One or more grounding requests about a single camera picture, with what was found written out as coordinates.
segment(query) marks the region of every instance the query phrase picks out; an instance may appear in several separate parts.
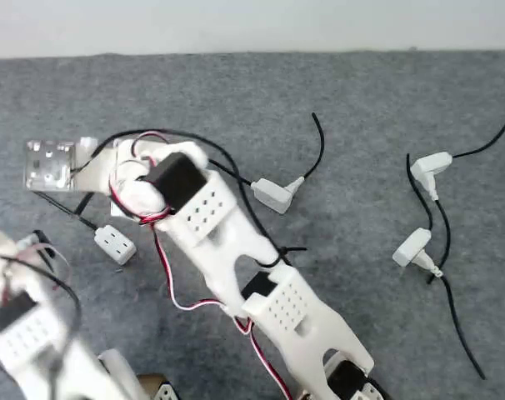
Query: white plastic part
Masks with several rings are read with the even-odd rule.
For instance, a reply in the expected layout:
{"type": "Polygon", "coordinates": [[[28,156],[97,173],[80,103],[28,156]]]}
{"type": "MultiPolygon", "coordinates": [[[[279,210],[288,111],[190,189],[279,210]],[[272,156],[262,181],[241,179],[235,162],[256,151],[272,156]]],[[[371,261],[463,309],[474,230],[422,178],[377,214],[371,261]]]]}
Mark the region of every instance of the white plastic part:
{"type": "Polygon", "coordinates": [[[271,243],[259,235],[239,208],[219,172],[206,171],[207,183],[181,210],[156,224],[187,254],[208,288],[225,304],[225,313],[245,318],[235,263],[247,255],[260,263],[277,259],[271,243]]]}
{"type": "Polygon", "coordinates": [[[95,231],[93,240],[119,265],[126,263],[136,252],[134,243],[111,225],[95,231]]]}
{"type": "Polygon", "coordinates": [[[303,184],[304,177],[298,177],[286,187],[278,186],[265,178],[261,178],[251,184],[254,197],[260,202],[276,211],[284,214],[292,204],[293,195],[303,184]]]}
{"type": "Polygon", "coordinates": [[[371,383],[363,385],[362,395],[365,396],[366,400],[384,400],[383,395],[371,383]]]}
{"type": "MultiPolygon", "coordinates": [[[[0,254],[14,257],[18,253],[16,244],[0,232],[0,254]]],[[[41,265],[37,254],[25,258],[25,261],[41,265]]],[[[0,285],[4,282],[5,266],[6,262],[0,259],[0,285]]],[[[0,332],[0,362],[17,382],[27,400],[47,399],[50,390],[48,349],[57,353],[63,348],[67,326],[61,315],[65,313],[57,311],[53,300],[48,296],[46,288],[50,282],[44,282],[35,272],[16,263],[11,266],[11,274],[12,290],[25,290],[38,305],[0,332]]],[[[62,373],[57,380],[58,400],[148,400],[147,395],[137,398],[128,396],[125,387],[114,382],[78,337],[75,337],[67,350],[62,365],[62,373]]],[[[139,382],[132,384],[141,387],[139,382]]]]}
{"type": "Polygon", "coordinates": [[[157,391],[153,400],[178,400],[175,389],[170,383],[164,383],[157,391]]]}
{"type": "Polygon", "coordinates": [[[130,365],[128,365],[127,360],[117,349],[111,348],[102,352],[99,355],[99,360],[104,364],[104,367],[107,369],[114,382],[121,387],[130,398],[149,399],[149,396],[139,384],[138,377],[130,368],[130,365]]]}
{"type": "Polygon", "coordinates": [[[431,237],[428,229],[419,227],[398,247],[393,254],[393,260],[401,267],[406,267],[427,246],[431,237]]]}
{"type": "Polygon", "coordinates": [[[60,333],[59,321],[48,307],[36,306],[2,331],[0,359],[15,371],[31,362],[60,333]]]}
{"type": "Polygon", "coordinates": [[[165,207],[162,194],[149,182],[127,180],[118,189],[118,196],[137,215],[159,213],[165,207]]]}
{"type": "Polygon", "coordinates": [[[275,344],[288,371],[313,398],[339,400],[327,384],[323,355],[338,350],[342,359],[367,375],[373,359],[343,320],[322,302],[297,269],[279,263],[269,274],[277,286],[269,296],[253,293],[243,310],[275,344]]]}
{"type": "Polygon", "coordinates": [[[447,169],[452,162],[453,156],[451,154],[448,152],[437,152],[430,156],[419,158],[410,167],[413,177],[421,183],[433,201],[438,200],[434,175],[447,169]]]}
{"type": "Polygon", "coordinates": [[[434,261],[425,252],[432,234],[429,230],[419,227],[399,246],[393,254],[393,260],[401,267],[406,267],[409,263],[414,263],[419,267],[430,271],[437,278],[443,275],[434,261]]]}

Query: plug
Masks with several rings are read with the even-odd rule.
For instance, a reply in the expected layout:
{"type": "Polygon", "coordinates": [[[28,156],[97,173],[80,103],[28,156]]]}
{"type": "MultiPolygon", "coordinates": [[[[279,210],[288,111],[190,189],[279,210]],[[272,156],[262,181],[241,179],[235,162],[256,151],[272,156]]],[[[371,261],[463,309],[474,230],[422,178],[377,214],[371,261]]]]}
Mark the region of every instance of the plug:
{"type": "Polygon", "coordinates": [[[393,261],[401,267],[406,267],[409,263],[414,263],[419,267],[430,271],[437,278],[443,272],[434,264],[434,261],[425,252],[425,246],[430,241],[432,234],[428,229],[419,227],[399,246],[393,254],[393,261]]]}
{"type": "Polygon", "coordinates": [[[251,183],[251,189],[254,192],[254,197],[260,203],[265,204],[279,214],[284,214],[292,204],[293,196],[303,182],[304,177],[298,177],[286,187],[281,187],[274,182],[261,178],[251,183]]]}
{"type": "Polygon", "coordinates": [[[434,175],[445,171],[452,162],[453,156],[451,154],[448,152],[437,152],[430,156],[419,158],[410,167],[413,177],[421,183],[433,201],[438,200],[434,175]]]}
{"type": "Polygon", "coordinates": [[[112,225],[95,231],[95,243],[119,265],[126,263],[136,252],[136,246],[112,225]]]}

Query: white connector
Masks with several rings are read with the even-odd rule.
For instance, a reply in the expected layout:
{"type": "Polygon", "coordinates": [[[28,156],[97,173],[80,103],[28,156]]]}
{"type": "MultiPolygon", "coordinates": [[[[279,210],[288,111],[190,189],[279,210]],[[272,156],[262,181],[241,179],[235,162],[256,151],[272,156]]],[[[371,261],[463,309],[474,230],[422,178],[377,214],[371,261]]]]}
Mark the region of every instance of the white connector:
{"type": "Polygon", "coordinates": [[[434,175],[445,171],[452,162],[453,156],[451,154],[448,152],[437,152],[430,156],[419,158],[410,167],[413,177],[421,183],[433,201],[438,200],[434,175]]]}
{"type": "Polygon", "coordinates": [[[94,240],[119,265],[126,263],[136,252],[134,243],[111,225],[95,231],[94,240]]]}
{"type": "Polygon", "coordinates": [[[260,203],[265,204],[279,214],[284,214],[292,204],[293,196],[303,182],[304,177],[298,177],[286,187],[281,187],[274,182],[262,178],[253,182],[251,189],[254,192],[254,197],[260,203]]]}
{"type": "Polygon", "coordinates": [[[409,263],[414,263],[419,267],[430,271],[437,278],[443,275],[443,272],[434,264],[434,261],[425,252],[425,246],[430,241],[432,234],[428,229],[419,227],[412,232],[401,246],[393,254],[393,260],[401,267],[406,267],[409,263]]]}

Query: wire bundle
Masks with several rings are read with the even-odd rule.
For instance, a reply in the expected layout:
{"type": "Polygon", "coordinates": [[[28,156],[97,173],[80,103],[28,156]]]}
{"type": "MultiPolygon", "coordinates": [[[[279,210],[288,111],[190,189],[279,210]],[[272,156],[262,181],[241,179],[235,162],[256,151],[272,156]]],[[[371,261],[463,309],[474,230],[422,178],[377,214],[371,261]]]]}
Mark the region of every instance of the wire bundle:
{"type": "MultiPolygon", "coordinates": [[[[452,157],[453,158],[461,158],[461,157],[465,157],[465,156],[468,156],[468,155],[472,155],[472,154],[477,154],[477,153],[483,152],[484,150],[490,148],[493,144],[495,144],[495,142],[504,133],[505,133],[505,123],[501,127],[501,129],[498,131],[498,133],[492,138],[492,140],[490,140],[485,145],[483,145],[483,146],[481,146],[481,147],[479,147],[479,148],[477,148],[475,150],[469,151],[469,152],[462,152],[462,153],[453,155],[452,157]]],[[[410,170],[410,154],[406,155],[406,171],[407,171],[408,181],[410,182],[410,186],[412,187],[412,190],[415,192],[415,194],[416,194],[419,202],[421,203],[423,209],[425,210],[425,213],[427,214],[427,217],[428,217],[428,230],[432,231],[432,229],[433,229],[433,214],[432,214],[432,211],[430,210],[430,207],[427,205],[427,202],[425,201],[423,195],[421,194],[418,186],[416,185],[415,179],[414,179],[414,177],[412,175],[412,172],[410,170]]],[[[443,250],[443,254],[442,254],[442,257],[440,259],[440,262],[437,265],[440,270],[443,270],[443,268],[445,267],[445,263],[448,260],[449,253],[450,253],[450,250],[451,250],[451,236],[452,236],[452,234],[451,234],[451,225],[450,225],[450,222],[448,220],[447,214],[445,213],[445,209],[443,208],[443,205],[440,203],[439,200],[436,200],[435,203],[436,203],[437,209],[439,210],[439,212],[440,212],[440,214],[442,216],[442,220],[443,220],[443,224],[445,225],[445,232],[446,232],[445,248],[443,250]]],[[[432,281],[434,280],[434,278],[435,278],[434,275],[430,275],[427,278],[427,283],[428,284],[432,283],[432,281]]],[[[473,367],[477,371],[478,376],[481,379],[486,379],[486,374],[484,373],[484,371],[480,367],[480,364],[478,363],[477,359],[473,355],[473,352],[469,348],[468,342],[467,342],[467,340],[465,338],[465,334],[464,334],[464,332],[462,330],[462,326],[460,324],[460,320],[458,318],[458,314],[457,314],[456,307],[455,307],[455,304],[454,304],[453,290],[451,288],[451,284],[450,284],[450,282],[448,281],[448,278],[445,275],[443,275],[440,278],[440,280],[442,281],[443,286],[445,287],[445,290],[446,290],[446,293],[447,293],[447,301],[448,301],[449,309],[451,311],[452,323],[454,324],[454,328],[456,329],[458,338],[460,339],[460,343],[462,344],[462,347],[463,347],[465,353],[467,354],[467,357],[471,361],[471,364],[473,365],[473,367]]]]}

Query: black cable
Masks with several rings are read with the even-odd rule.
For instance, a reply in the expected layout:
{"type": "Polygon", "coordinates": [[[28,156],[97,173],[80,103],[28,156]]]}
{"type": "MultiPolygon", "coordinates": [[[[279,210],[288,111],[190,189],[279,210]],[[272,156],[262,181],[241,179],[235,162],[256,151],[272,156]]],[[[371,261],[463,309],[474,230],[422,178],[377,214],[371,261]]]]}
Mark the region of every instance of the black cable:
{"type": "Polygon", "coordinates": [[[256,261],[256,264],[258,264],[262,268],[273,268],[275,265],[278,264],[280,260],[282,260],[282,255],[286,255],[290,252],[306,252],[308,249],[306,247],[285,247],[282,246],[280,247],[280,253],[278,254],[278,257],[275,258],[275,261],[270,262],[269,264],[262,264],[259,261],[256,261]]]}
{"type": "Polygon", "coordinates": [[[319,118],[315,112],[312,112],[313,121],[316,123],[317,131],[319,132],[319,140],[320,140],[320,148],[319,155],[317,156],[316,162],[312,165],[308,171],[302,175],[305,179],[308,178],[318,167],[321,159],[323,158],[323,153],[325,152],[325,133],[323,132],[323,128],[321,127],[321,123],[319,122],[319,118]]]}
{"type": "Polygon", "coordinates": [[[487,148],[490,148],[491,146],[493,146],[493,144],[495,144],[495,142],[497,140],[499,140],[499,138],[505,133],[505,123],[504,125],[502,125],[501,127],[501,130],[497,133],[497,135],[495,135],[495,137],[493,137],[492,140],[490,140],[488,143],[486,143],[484,146],[482,147],[479,147],[478,149],[476,150],[472,150],[471,152],[462,152],[460,154],[456,154],[454,156],[452,156],[452,158],[460,158],[460,157],[464,157],[464,156],[469,156],[471,154],[476,154],[476,153],[480,153],[480,152],[483,152],[484,150],[486,150],[487,148]]]}
{"type": "Polygon", "coordinates": [[[212,165],[215,165],[216,167],[218,167],[219,169],[221,169],[222,171],[224,171],[225,173],[227,173],[228,175],[230,175],[231,177],[235,178],[235,179],[239,179],[241,180],[243,183],[245,183],[246,185],[248,186],[251,186],[253,183],[251,181],[249,181],[248,179],[246,179],[245,177],[242,177],[242,176],[239,176],[237,177],[236,174],[234,174],[234,172],[232,172],[230,169],[228,169],[227,167],[225,167],[224,165],[222,165],[221,163],[217,162],[216,160],[214,159],[211,159],[209,158],[208,161],[212,164],[212,165]]]}
{"type": "Polygon", "coordinates": [[[372,377],[367,377],[367,382],[371,383],[375,387],[375,389],[377,389],[380,392],[384,400],[393,400],[393,397],[391,397],[389,393],[386,392],[384,388],[380,386],[378,382],[375,381],[372,377]]]}
{"type": "MultiPolygon", "coordinates": [[[[305,179],[308,178],[315,171],[315,169],[318,167],[319,163],[323,159],[323,153],[325,152],[325,134],[323,132],[323,128],[321,127],[321,123],[319,122],[318,116],[316,115],[315,112],[312,112],[312,118],[313,118],[313,121],[316,123],[317,131],[319,132],[320,148],[319,148],[319,156],[317,157],[316,162],[312,165],[312,167],[310,169],[308,169],[308,171],[306,171],[302,175],[302,177],[305,179]]],[[[208,159],[208,161],[211,164],[218,167],[219,169],[221,169],[222,171],[224,171],[225,173],[227,173],[228,175],[230,175],[231,177],[242,180],[243,183],[245,183],[246,185],[251,186],[253,184],[250,180],[246,179],[245,177],[243,177],[241,175],[237,177],[234,174],[234,172],[229,170],[227,167],[222,165],[220,162],[217,162],[216,160],[213,160],[211,158],[208,159]]]]}
{"type": "Polygon", "coordinates": [[[425,209],[425,212],[428,215],[428,230],[432,231],[433,230],[433,213],[432,213],[432,211],[430,211],[430,207],[428,206],[427,202],[425,201],[425,198],[421,194],[421,191],[419,190],[418,185],[416,185],[415,179],[413,178],[413,175],[412,175],[412,171],[410,171],[410,153],[407,153],[407,155],[406,155],[406,174],[408,176],[408,181],[410,181],[410,186],[412,186],[412,190],[416,193],[417,198],[419,199],[419,202],[421,203],[422,207],[425,209]]]}
{"type": "Polygon", "coordinates": [[[77,208],[75,208],[75,211],[73,213],[75,215],[81,215],[84,211],[84,208],[88,205],[89,201],[92,199],[93,195],[95,193],[86,193],[84,197],[82,198],[81,202],[77,205],[77,208]]]}
{"type": "MultiPolygon", "coordinates": [[[[178,131],[178,130],[166,129],[166,128],[161,128],[161,129],[133,129],[131,131],[118,132],[118,133],[113,134],[110,137],[107,137],[106,139],[104,139],[104,141],[102,141],[97,146],[97,148],[93,151],[91,158],[86,163],[84,163],[81,167],[76,168],[76,169],[73,170],[72,176],[74,174],[80,173],[80,171],[82,171],[106,147],[106,145],[108,143],[114,141],[115,139],[124,138],[124,137],[130,136],[130,135],[139,135],[139,134],[145,133],[147,131],[156,131],[156,132],[159,132],[159,133],[163,133],[165,135],[177,136],[179,138],[190,138],[190,139],[198,140],[201,143],[207,144],[211,148],[215,148],[216,150],[218,150],[227,159],[227,161],[230,163],[230,165],[232,167],[232,171],[234,172],[234,176],[235,177],[240,177],[241,176],[241,174],[239,173],[238,165],[234,161],[233,157],[223,147],[219,146],[218,144],[216,144],[215,142],[212,142],[209,139],[206,139],[205,137],[197,135],[196,133],[190,133],[190,132],[178,131]]],[[[254,224],[256,225],[256,227],[258,228],[258,230],[260,231],[260,233],[263,236],[265,236],[267,238],[267,240],[277,249],[277,252],[278,252],[280,258],[286,264],[291,265],[291,263],[286,258],[286,256],[283,255],[283,254],[281,254],[280,248],[274,242],[273,238],[271,237],[271,235],[269,234],[269,232],[267,231],[267,229],[262,225],[262,222],[260,221],[260,219],[258,218],[258,216],[256,215],[256,213],[254,212],[253,206],[251,206],[251,203],[249,202],[249,199],[247,197],[247,193],[245,191],[245,186],[244,186],[243,181],[241,179],[236,179],[236,182],[237,182],[237,187],[239,189],[239,192],[240,192],[240,195],[242,197],[243,203],[245,204],[245,208],[247,209],[249,215],[251,216],[252,221],[254,222],[254,224]]]]}
{"type": "Polygon", "coordinates": [[[451,285],[450,285],[448,279],[445,277],[445,275],[442,276],[441,280],[443,282],[443,286],[445,286],[445,290],[447,291],[447,300],[449,303],[449,308],[451,309],[452,322],[454,323],[454,327],[456,328],[458,338],[460,339],[460,342],[462,343],[463,349],[465,350],[467,356],[469,357],[469,360],[471,361],[472,365],[477,370],[478,375],[480,376],[480,378],[482,380],[485,380],[486,375],[484,374],[484,371],[481,369],[480,365],[478,364],[477,359],[473,355],[473,352],[469,348],[468,342],[466,341],[466,338],[463,334],[462,327],[460,326],[460,320],[458,319],[458,315],[456,313],[456,308],[454,307],[453,290],[451,289],[451,285]]]}
{"type": "Polygon", "coordinates": [[[72,318],[72,322],[71,322],[70,326],[68,327],[65,342],[64,342],[62,348],[60,349],[60,352],[58,353],[57,359],[54,362],[52,362],[52,366],[51,366],[50,374],[49,374],[49,386],[50,386],[49,400],[56,400],[57,385],[58,385],[57,380],[58,380],[58,375],[62,371],[63,359],[65,358],[65,355],[68,352],[69,347],[73,343],[75,337],[77,336],[77,333],[80,330],[81,323],[82,323],[83,310],[80,305],[80,300],[78,299],[77,294],[64,281],[62,281],[61,279],[58,279],[50,272],[47,272],[44,269],[41,269],[40,267],[32,265],[31,263],[20,260],[18,258],[4,256],[4,255],[0,254],[0,259],[5,260],[9,263],[17,263],[17,264],[23,265],[24,267],[31,269],[32,271],[41,275],[42,277],[47,278],[50,281],[53,281],[54,283],[56,283],[60,288],[62,288],[67,293],[67,295],[72,299],[72,301],[74,303],[75,315],[72,318]]]}
{"type": "Polygon", "coordinates": [[[84,218],[84,217],[82,217],[80,215],[75,214],[75,212],[71,211],[69,208],[67,208],[66,206],[64,206],[60,202],[56,201],[54,198],[48,196],[44,192],[34,192],[34,193],[36,193],[40,198],[43,198],[43,199],[47,200],[54,207],[58,208],[61,211],[64,211],[67,215],[76,218],[81,223],[83,223],[84,225],[86,225],[88,228],[92,229],[93,231],[97,231],[97,229],[98,229],[97,225],[95,225],[91,221],[88,221],[86,218],[84,218]]]}
{"type": "MultiPolygon", "coordinates": [[[[435,203],[437,205],[437,208],[439,209],[439,212],[442,214],[443,223],[445,224],[445,234],[446,234],[445,251],[443,252],[442,259],[437,265],[439,269],[443,269],[443,267],[445,267],[447,259],[449,258],[449,252],[451,251],[451,225],[449,224],[449,218],[447,218],[447,214],[445,213],[445,210],[443,209],[443,206],[440,203],[440,201],[436,200],[435,203]]],[[[428,284],[432,283],[434,278],[435,278],[434,275],[429,276],[427,278],[427,283],[428,284]]]]}

